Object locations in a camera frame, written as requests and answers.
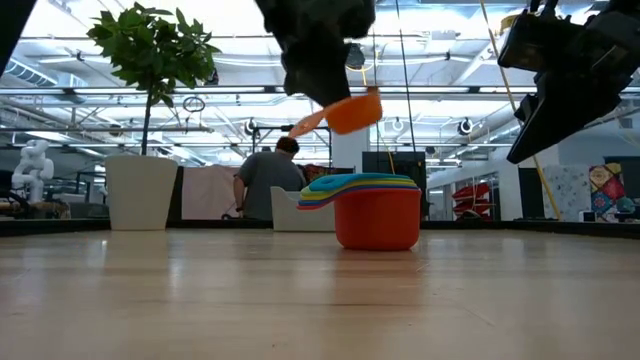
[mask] wooden floor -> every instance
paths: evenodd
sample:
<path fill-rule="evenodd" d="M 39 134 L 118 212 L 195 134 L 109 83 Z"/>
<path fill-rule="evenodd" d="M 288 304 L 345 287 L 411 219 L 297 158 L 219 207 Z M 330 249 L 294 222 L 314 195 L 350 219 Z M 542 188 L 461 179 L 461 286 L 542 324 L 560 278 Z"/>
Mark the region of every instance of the wooden floor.
<path fill-rule="evenodd" d="M 0 238 L 0 359 L 640 359 L 640 241 L 260 230 Z"/>

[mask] potted plant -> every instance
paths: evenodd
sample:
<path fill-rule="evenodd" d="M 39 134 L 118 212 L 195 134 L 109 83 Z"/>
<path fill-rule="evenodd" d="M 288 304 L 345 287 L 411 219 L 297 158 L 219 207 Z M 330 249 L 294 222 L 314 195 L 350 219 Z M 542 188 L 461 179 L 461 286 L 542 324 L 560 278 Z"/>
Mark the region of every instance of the potted plant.
<path fill-rule="evenodd" d="M 145 8 L 137 2 L 116 19 L 102 11 L 87 35 L 111 59 L 114 76 L 127 86 L 137 84 L 147 94 L 142 135 L 142 156 L 114 156 L 105 161 L 111 226 L 114 230 L 160 230 L 166 226 L 173 182 L 178 165 L 147 155 L 151 108 L 161 101 L 173 108 L 171 93 L 178 82 L 194 88 L 215 71 L 209 45 L 211 33 L 197 20 L 187 23 L 176 9 L 178 23 L 165 17 L 169 11 Z"/>

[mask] white robot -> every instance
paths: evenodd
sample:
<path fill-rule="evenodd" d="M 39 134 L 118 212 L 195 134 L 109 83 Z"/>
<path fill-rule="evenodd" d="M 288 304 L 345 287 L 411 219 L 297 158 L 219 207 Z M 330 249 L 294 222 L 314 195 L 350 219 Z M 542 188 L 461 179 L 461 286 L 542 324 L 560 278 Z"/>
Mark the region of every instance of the white robot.
<path fill-rule="evenodd" d="M 53 161 L 47 159 L 45 151 L 49 148 L 46 140 L 29 140 L 27 146 L 20 150 L 20 163 L 11 177 L 14 189 L 22 189 L 29 185 L 29 203 L 42 201 L 44 180 L 53 178 Z"/>

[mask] rainbow stacking cups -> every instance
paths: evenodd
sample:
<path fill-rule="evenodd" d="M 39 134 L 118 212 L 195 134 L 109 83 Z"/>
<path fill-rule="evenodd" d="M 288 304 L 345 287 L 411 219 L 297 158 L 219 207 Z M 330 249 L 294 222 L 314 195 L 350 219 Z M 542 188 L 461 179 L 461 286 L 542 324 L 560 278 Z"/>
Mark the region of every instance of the rainbow stacking cups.
<path fill-rule="evenodd" d="M 331 202 L 338 242 L 354 250 L 408 250 L 420 236 L 420 189 L 409 177 L 364 173 L 324 176 L 302 190 L 298 209 Z"/>

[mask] gray t-shirt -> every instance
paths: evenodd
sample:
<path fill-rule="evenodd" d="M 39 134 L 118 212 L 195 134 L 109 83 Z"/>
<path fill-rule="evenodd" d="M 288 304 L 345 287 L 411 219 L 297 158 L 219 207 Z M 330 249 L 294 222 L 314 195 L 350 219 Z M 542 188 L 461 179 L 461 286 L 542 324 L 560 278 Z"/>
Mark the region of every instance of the gray t-shirt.
<path fill-rule="evenodd" d="M 305 187 L 302 172 L 287 155 L 279 152 L 259 152 L 247 158 L 237 176 L 247 186 L 244 216 L 272 220 L 271 187 L 285 191 L 300 191 Z"/>

